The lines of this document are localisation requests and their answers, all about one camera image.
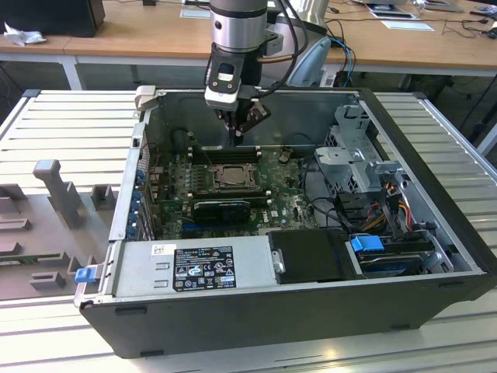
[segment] desk leg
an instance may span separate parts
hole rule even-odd
[[[337,64],[325,64],[323,66],[323,75],[321,77],[320,87],[333,87],[336,75],[340,71],[340,66]]]
[[[78,74],[78,69],[76,68],[78,62],[75,56],[61,57],[60,64],[64,68],[65,76],[68,78],[69,85],[73,91],[86,89],[85,82]]]
[[[133,83],[134,84],[141,83],[140,76],[138,74],[138,66],[136,66],[135,64],[131,65],[131,76],[133,76]]]

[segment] barcode sticker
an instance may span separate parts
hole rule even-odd
[[[151,255],[172,255],[176,250],[175,243],[166,243],[162,245],[152,245]]]

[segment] yellow wire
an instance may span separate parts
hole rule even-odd
[[[375,225],[378,225],[380,224],[383,220],[385,219],[385,215],[381,215],[378,219],[376,219],[375,221],[372,221],[366,228],[364,228],[363,230],[364,231],[367,231],[368,229],[371,229],[373,228]]]
[[[408,224],[407,224],[407,221],[408,221],[408,219],[409,219],[409,216],[408,216],[408,214],[409,214],[409,213],[408,213],[408,209],[407,209],[407,207],[406,207],[405,205],[403,205],[403,204],[399,204],[398,206],[399,206],[402,210],[404,210],[404,214],[405,214],[405,226],[407,226],[407,228],[409,229],[409,226],[408,226]]]

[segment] black plastic cover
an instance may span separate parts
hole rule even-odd
[[[272,251],[283,256],[285,273],[278,284],[356,279],[346,236],[335,229],[296,229],[268,233]]]

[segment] computer case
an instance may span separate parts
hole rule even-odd
[[[23,31],[94,37],[105,18],[102,0],[16,0],[0,2],[4,23]]]

